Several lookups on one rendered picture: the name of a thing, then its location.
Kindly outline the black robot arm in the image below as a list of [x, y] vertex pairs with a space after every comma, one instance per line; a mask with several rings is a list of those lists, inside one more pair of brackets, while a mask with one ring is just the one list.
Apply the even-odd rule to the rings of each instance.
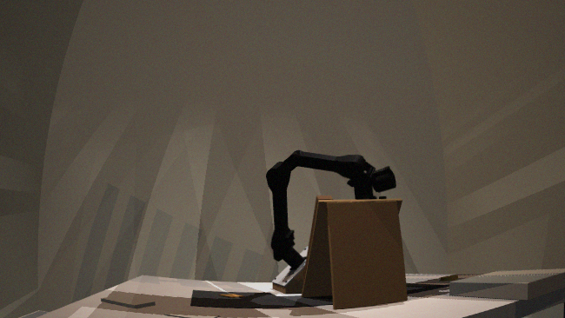
[[296, 150], [284, 162], [277, 162], [266, 174], [273, 197], [275, 229], [271, 247], [274, 259], [278, 262], [283, 259], [289, 264], [289, 270], [297, 269], [306, 259], [292, 248], [295, 230], [290, 230], [288, 225], [287, 187], [290, 173], [296, 167], [326, 170], [347, 177], [347, 184], [354, 187], [355, 196], [373, 194], [373, 190], [381, 193], [396, 187], [395, 174], [390, 166], [376, 170], [361, 155], [328, 156]]

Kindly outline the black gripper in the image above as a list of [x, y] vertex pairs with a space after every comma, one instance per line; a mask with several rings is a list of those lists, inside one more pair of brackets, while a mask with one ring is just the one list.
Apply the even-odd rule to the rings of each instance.
[[362, 197], [365, 197], [366, 200], [370, 200], [372, 199], [373, 194], [372, 193], [361, 193], [356, 195], [356, 200], [362, 200]]

